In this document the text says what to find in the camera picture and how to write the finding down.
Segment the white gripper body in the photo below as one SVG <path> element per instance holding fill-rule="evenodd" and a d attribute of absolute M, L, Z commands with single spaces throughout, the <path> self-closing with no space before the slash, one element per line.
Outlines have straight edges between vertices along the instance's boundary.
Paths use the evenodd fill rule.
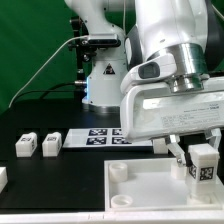
<path fill-rule="evenodd" d="M 224 79 L 180 93 L 171 93 L 164 82 L 135 86 L 122 100 L 120 123 L 129 142 L 224 128 Z"/>

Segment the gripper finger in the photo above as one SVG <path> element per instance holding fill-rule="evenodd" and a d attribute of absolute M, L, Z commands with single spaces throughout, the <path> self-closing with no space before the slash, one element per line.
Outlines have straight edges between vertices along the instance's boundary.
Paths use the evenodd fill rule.
<path fill-rule="evenodd" d="M 204 134 L 205 138 L 209 141 L 209 144 L 214 149 L 218 149 L 222 138 L 221 130 L 219 128 L 209 129 L 206 130 Z"/>
<path fill-rule="evenodd" d="M 180 138 L 178 135 L 169 135 L 165 138 L 165 144 L 168 150 L 175 156 L 179 167 L 186 165 L 185 153 L 179 145 Z"/>

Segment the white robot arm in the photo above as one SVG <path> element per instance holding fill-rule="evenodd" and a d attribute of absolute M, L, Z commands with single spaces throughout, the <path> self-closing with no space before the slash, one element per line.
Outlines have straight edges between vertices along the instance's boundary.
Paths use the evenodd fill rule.
<path fill-rule="evenodd" d="M 65 0 L 87 28 L 93 68 L 85 108 L 119 110 L 130 142 L 162 138 L 181 166 L 193 156 L 180 137 L 203 133 L 213 147 L 224 128 L 224 58 L 210 0 Z"/>

